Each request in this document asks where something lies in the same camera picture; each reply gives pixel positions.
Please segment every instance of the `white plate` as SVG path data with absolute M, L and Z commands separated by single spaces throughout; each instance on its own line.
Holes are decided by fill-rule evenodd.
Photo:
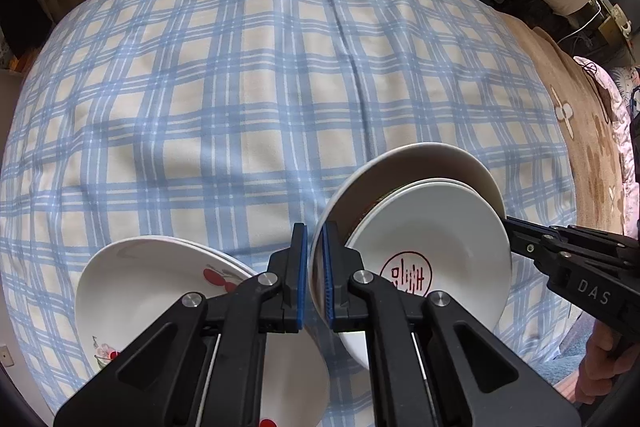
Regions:
M 389 200 L 389 198 L 395 196 L 396 194 L 399 194 L 400 192 L 402 192 L 404 190 L 407 190 L 408 188 L 414 188 L 414 187 L 417 187 L 418 185 L 423 185 L 425 183 L 433 183 L 433 182 L 450 183 L 452 185 L 459 185 L 460 187 L 465 187 L 465 188 L 468 188 L 469 190 L 472 190 L 472 191 L 475 192 L 475 190 L 473 190 L 473 188 L 469 187 L 469 185 L 467 185 L 466 183 L 463 183 L 463 182 L 459 182 L 458 180 L 451 180 L 449 178 L 429 178 L 427 180 L 420 180 L 420 181 L 417 181 L 417 182 L 409 183 L 408 185 L 405 185 L 404 187 L 399 187 L 398 190 L 394 190 L 391 194 L 386 196 L 383 200 L 380 200 L 380 202 L 378 204 L 376 204 L 376 206 L 374 206 L 371 209 L 371 212 L 373 212 L 376 209 L 376 207 L 380 206 L 381 204 L 386 204 L 386 202 Z
M 446 143 L 412 143 L 387 151 L 360 166 L 340 185 L 318 220 L 307 263 L 311 299 L 322 320 L 326 322 L 320 242 L 324 223 L 336 221 L 340 240 L 346 243 L 354 223 L 379 199 L 412 182 L 445 176 L 468 184 L 498 216 L 505 217 L 500 189 L 491 173 L 475 156 Z
M 154 237 L 157 239 L 169 239 L 172 241 L 181 241 L 182 243 L 185 243 L 186 245 L 190 245 L 190 247 L 193 248 L 199 248 L 200 250 L 204 250 L 207 251 L 209 253 L 212 253 L 213 255 L 220 257 L 221 259 L 224 259 L 225 261 L 228 261 L 231 264 L 235 264 L 236 266 L 238 266 L 241 270 L 247 272 L 247 273 L 254 273 L 254 269 L 251 268 L 250 266 L 247 266 L 244 263 L 240 263 L 240 261 L 238 261 L 238 259 L 236 259 L 235 257 L 231 257 L 230 255 L 221 252 L 220 250 L 216 250 L 215 248 L 211 248 L 208 247 L 207 245 L 201 245 L 200 243 L 196 243 L 195 241 L 190 241 L 189 239 L 183 239 L 181 237 L 168 237 L 166 235 L 145 235 L 144 237 Z
M 76 327 L 91 367 L 124 349 L 181 295 L 207 298 L 255 272 L 172 238 L 137 237 L 102 248 L 84 268 L 76 292 Z M 260 419 L 277 427 L 316 427 L 329 399 L 329 376 L 306 330 L 268 334 Z
M 364 267 L 409 293 L 447 291 L 488 329 L 497 324 L 511 286 L 511 252 L 500 218 L 460 184 L 418 183 L 378 204 L 347 247 Z M 365 334 L 340 333 L 350 355 L 369 367 Z

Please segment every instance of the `human hand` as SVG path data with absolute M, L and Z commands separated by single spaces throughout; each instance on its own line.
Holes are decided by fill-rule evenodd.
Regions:
M 617 343 L 618 336 L 607 325 L 596 321 L 593 333 L 587 341 L 587 353 L 578 369 L 575 400 L 591 404 L 597 396 L 609 394 L 612 378 L 626 373 L 634 365 L 640 353 L 640 344 L 629 347 L 617 359 L 610 359 L 609 352 Z

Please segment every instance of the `plate with red cherry pattern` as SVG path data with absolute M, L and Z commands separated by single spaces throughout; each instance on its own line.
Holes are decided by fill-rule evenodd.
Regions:
M 254 275 L 222 252 L 173 237 L 111 243 L 89 261 L 76 290 L 82 350 L 100 371 L 181 295 L 224 295 Z M 308 332 L 268 334 L 260 427 L 316 427 L 328 400 L 326 364 Z

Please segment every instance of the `pink blanket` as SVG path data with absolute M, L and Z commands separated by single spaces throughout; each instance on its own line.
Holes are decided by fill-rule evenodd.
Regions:
M 588 58 L 574 57 L 581 66 L 593 71 L 593 76 L 600 87 L 606 89 L 611 98 L 612 127 L 614 140 L 620 151 L 620 166 L 622 168 L 622 181 L 624 190 L 624 230 L 628 237 L 638 238 L 638 208 L 640 207 L 640 188 L 636 182 L 636 168 L 634 164 L 634 151 L 631 146 L 629 124 L 631 119 L 626 111 L 625 103 L 620 92 L 609 76 L 595 62 Z

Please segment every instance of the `blue plaid blanket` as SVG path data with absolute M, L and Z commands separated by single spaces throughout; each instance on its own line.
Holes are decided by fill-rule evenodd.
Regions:
M 554 108 L 477 0 L 88 0 L 28 76 L 0 179 L 0 273 L 29 368 L 57 410 L 90 377 L 74 324 L 82 268 L 117 239 L 197 241 L 260 271 L 310 232 L 359 165 L 420 141 L 492 172 L 511 216 L 575 222 Z M 526 259 L 497 327 L 552 357 L 569 306 Z M 309 309 L 326 426 L 373 422 L 368 373 Z

